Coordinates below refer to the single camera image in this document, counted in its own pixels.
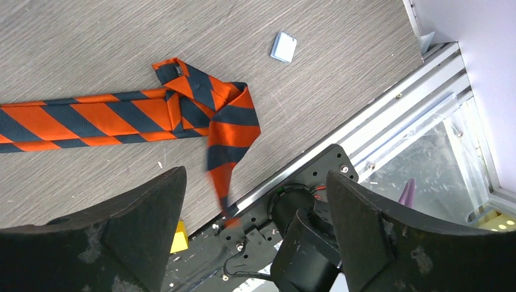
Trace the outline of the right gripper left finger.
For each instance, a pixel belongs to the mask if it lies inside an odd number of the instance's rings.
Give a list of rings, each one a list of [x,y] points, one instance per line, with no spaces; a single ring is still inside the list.
[[[47,224],[1,229],[2,291],[159,291],[184,167]]]

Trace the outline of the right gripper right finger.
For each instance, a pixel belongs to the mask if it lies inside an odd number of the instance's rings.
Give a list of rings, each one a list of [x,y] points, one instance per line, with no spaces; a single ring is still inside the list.
[[[350,291],[515,290],[515,232],[429,216],[334,171],[326,187]]]

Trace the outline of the orange navy striped tie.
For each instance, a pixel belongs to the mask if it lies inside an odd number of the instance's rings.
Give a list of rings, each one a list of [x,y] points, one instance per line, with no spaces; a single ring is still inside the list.
[[[249,87],[223,82],[179,58],[153,65],[161,87],[1,105],[1,152],[207,139],[206,170],[226,225],[232,171],[260,135]]]

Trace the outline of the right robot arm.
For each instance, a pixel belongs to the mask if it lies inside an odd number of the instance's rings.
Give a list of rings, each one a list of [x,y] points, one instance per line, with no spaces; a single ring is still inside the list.
[[[159,291],[186,189],[175,167],[45,225],[1,230],[2,291]],[[331,171],[328,202],[284,215],[281,291],[514,291],[515,232],[441,220]]]

